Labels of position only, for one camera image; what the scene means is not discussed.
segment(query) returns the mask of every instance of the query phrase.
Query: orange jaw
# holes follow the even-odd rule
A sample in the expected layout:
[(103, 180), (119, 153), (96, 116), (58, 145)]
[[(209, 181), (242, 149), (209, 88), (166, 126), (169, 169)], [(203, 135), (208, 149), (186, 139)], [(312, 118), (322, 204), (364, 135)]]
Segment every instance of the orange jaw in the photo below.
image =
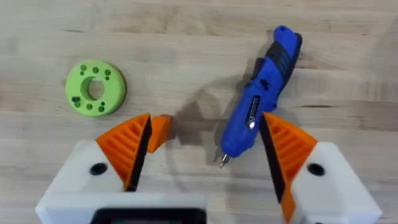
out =
[(137, 188), (146, 152), (153, 153), (167, 140), (171, 119), (158, 116), (152, 121), (149, 113), (136, 116), (96, 139), (127, 191)]
[(270, 113), (263, 113), (259, 129), (266, 147), (275, 192), (288, 223), (295, 209), (290, 187), (318, 141)]

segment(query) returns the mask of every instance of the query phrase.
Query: green spacer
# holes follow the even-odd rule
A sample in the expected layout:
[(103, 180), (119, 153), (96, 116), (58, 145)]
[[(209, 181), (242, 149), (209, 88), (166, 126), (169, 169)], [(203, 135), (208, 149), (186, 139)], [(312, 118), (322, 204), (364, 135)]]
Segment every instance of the green spacer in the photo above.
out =
[[(102, 96), (95, 100), (88, 93), (92, 79), (104, 85)], [(85, 116), (104, 116), (116, 111), (126, 96), (126, 84), (119, 70), (99, 60), (85, 60), (70, 71), (65, 86), (67, 101)]]

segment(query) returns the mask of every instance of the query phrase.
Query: cordless screwdriver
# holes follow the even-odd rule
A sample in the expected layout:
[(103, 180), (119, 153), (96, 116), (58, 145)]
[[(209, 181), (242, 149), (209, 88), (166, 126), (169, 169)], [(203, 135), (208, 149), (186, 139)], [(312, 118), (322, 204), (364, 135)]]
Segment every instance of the cordless screwdriver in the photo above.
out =
[(259, 131), (260, 114), (272, 112), (293, 73), (302, 45), (302, 37), (286, 26), (274, 30), (274, 42), (266, 55), (256, 60), (251, 81), (245, 84), (221, 137), (224, 153), (220, 168), (231, 157), (238, 157), (253, 147)]

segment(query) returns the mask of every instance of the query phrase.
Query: hole in green part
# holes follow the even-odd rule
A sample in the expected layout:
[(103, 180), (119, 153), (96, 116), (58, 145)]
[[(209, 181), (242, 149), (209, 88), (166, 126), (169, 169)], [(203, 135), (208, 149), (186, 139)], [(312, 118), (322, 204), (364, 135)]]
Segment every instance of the hole in green part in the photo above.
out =
[(101, 80), (98, 79), (91, 79), (86, 87), (88, 96), (92, 100), (98, 100), (101, 98), (101, 96), (104, 94), (104, 83)]

